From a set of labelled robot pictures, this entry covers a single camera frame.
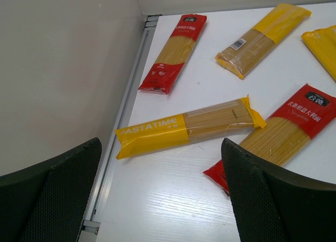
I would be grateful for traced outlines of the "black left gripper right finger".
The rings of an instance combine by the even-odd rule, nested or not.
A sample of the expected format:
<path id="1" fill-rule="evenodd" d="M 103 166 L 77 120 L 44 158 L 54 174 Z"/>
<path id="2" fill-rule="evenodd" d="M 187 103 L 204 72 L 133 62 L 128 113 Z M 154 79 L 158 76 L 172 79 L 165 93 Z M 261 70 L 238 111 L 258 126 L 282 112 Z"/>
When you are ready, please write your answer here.
<path id="1" fill-rule="evenodd" d="M 261 159 L 225 138 L 224 172 L 241 241 L 335 241 L 335 185 Z"/>

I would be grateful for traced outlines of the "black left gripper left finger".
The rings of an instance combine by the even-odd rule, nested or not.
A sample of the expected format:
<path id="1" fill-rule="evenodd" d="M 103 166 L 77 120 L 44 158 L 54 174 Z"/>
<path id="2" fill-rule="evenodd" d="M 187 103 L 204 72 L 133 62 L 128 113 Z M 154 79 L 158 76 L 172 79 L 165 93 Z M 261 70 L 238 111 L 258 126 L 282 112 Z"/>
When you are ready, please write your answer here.
<path id="1" fill-rule="evenodd" d="M 78 241 L 101 153 L 93 138 L 1 176 L 1 241 Z"/>

